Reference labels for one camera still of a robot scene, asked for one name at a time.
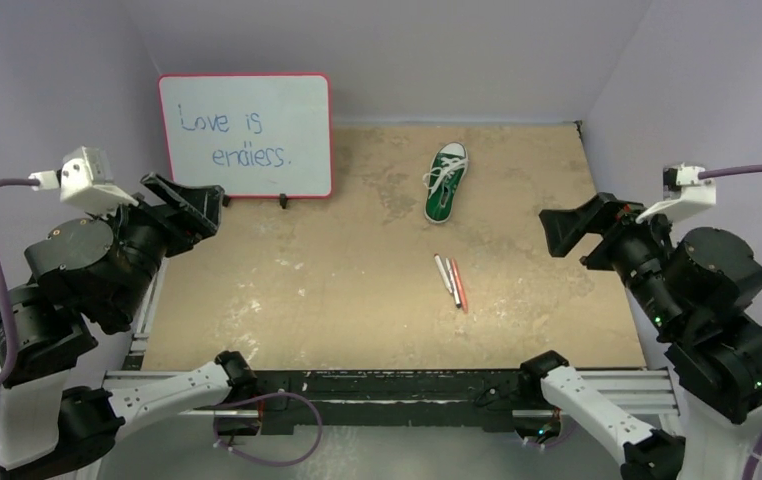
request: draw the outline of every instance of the shoelace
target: shoelace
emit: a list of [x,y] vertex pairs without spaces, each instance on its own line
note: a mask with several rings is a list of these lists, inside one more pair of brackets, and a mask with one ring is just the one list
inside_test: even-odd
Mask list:
[[[451,177],[458,170],[463,169],[466,172],[466,168],[469,165],[469,160],[460,157],[443,157],[440,159],[440,166],[434,167],[422,176],[422,184],[428,189],[428,196],[434,195],[437,189],[440,188],[447,178]],[[431,185],[431,176],[437,175],[437,181],[434,185]]]

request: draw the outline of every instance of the wooden board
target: wooden board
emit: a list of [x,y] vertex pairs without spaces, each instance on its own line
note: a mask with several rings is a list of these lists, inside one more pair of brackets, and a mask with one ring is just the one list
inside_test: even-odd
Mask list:
[[[224,349],[253,368],[516,367],[555,349],[581,367],[644,364],[613,272],[546,251],[537,213],[594,188],[574,126],[335,131],[329,200],[235,200],[216,237],[170,260],[144,370],[188,370]],[[451,220],[423,216],[422,175],[444,144],[470,168]],[[470,311],[433,254],[455,257]]]

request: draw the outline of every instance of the pen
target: pen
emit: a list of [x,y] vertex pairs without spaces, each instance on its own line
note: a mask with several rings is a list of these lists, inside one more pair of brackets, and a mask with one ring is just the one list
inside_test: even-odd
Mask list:
[[460,303],[463,306],[463,313],[467,313],[469,308],[466,304],[466,293],[463,291],[463,282],[460,280],[460,270],[458,270],[458,262],[452,259],[452,278],[455,281],[455,290],[460,296]]
[[437,263],[437,269],[440,270],[440,276],[443,277],[443,285],[446,286],[446,290],[452,295],[452,284],[449,282],[449,272],[446,271],[446,267],[443,266],[443,260],[440,259],[440,255],[434,254],[434,262]]
[[[454,280],[454,274],[452,273],[452,262],[449,261],[448,258],[446,258],[446,268],[449,270],[449,275],[452,275],[452,280]],[[458,308],[461,308],[460,303],[460,294],[458,293],[458,285],[457,282],[452,281],[452,295],[455,296],[455,305]]]

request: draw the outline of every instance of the shoe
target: shoe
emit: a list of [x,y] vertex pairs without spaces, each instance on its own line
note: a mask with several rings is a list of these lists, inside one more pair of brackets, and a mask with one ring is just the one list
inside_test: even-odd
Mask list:
[[466,148],[460,143],[450,143],[437,152],[431,169],[422,176],[422,183],[428,188],[425,218],[429,222],[444,223],[449,220],[455,192],[468,167]]

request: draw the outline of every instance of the whiteboard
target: whiteboard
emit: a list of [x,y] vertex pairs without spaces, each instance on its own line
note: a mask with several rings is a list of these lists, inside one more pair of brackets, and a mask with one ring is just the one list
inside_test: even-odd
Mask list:
[[164,75],[158,90],[176,182],[235,197],[331,194],[325,75]]

